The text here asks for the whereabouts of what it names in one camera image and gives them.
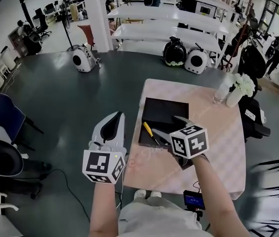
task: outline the gray floor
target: gray floor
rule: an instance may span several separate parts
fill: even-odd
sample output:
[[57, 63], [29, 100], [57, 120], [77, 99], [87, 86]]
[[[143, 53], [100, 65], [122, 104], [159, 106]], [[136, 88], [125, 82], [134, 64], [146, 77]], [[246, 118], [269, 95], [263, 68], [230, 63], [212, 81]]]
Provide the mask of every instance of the gray floor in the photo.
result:
[[[31, 128], [26, 129], [26, 138], [36, 151], [20, 150], [27, 152], [31, 159], [50, 162], [54, 168], [64, 170], [69, 186], [88, 213], [91, 212], [94, 185], [83, 176], [81, 165], [83, 150], [88, 148], [95, 124], [114, 111], [123, 111], [126, 115], [125, 147], [129, 150], [138, 102], [147, 78], [217, 88], [223, 76], [221, 71], [213, 69], [194, 75], [183, 69], [169, 68], [159, 57], [147, 54], [109, 52], [100, 57], [104, 66], [88, 74], [75, 69], [70, 53], [27, 57], [6, 92], [45, 132], [42, 135]], [[249, 215], [248, 208], [252, 207], [247, 198], [259, 185], [251, 176], [250, 168], [262, 161], [279, 159], [279, 96], [265, 89], [258, 92], [256, 99], [266, 113], [266, 126], [271, 128], [272, 134], [262, 140], [249, 138], [246, 143], [246, 190], [235, 201], [243, 220]], [[28, 237], [87, 236], [89, 223], [81, 206], [66, 189], [62, 174], [52, 173], [42, 183], [44, 188], [37, 200], [9, 195], [7, 202], [20, 207], [18, 212], [7, 210], [7, 216], [16, 228]], [[124, 205], [132, 200], [133, 192], [133, 189], [124, 188]], [[163, 196], [183, 206], [182, 196]]]

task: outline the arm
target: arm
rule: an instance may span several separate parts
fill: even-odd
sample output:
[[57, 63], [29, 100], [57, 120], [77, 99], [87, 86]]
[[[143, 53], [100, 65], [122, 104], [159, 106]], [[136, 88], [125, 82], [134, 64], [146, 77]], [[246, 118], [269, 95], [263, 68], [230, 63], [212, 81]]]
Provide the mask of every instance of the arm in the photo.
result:
[[96, 183], [90, 222], [90, 237], [116, 237], [119, 235], [115, 205], [115, 186]]
[[248, 237], [230, 195], [203, 156], [193, 158], [205, 208], [215, 237]]

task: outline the desk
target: desk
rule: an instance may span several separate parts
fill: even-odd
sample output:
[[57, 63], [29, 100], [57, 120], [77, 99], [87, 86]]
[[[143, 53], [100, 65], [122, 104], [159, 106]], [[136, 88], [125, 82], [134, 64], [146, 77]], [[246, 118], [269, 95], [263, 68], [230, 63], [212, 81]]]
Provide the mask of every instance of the desk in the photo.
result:
[[190, 84], [146, 80], [126, 167], [126, 186], [175, 194], [183, 194], [185, 190], [198, 191], [193, 187], [198, 180], [193, 166], [183, 171], [167, 150], [138, 145], [145, 99], [150, 97], [189, 103], [189, 119], [207, 128], [210, 149], [205, 155], [232, 199], [242, 194], [246, 166], [239, 108], [213, 104], [214, 93], [214, 89]]

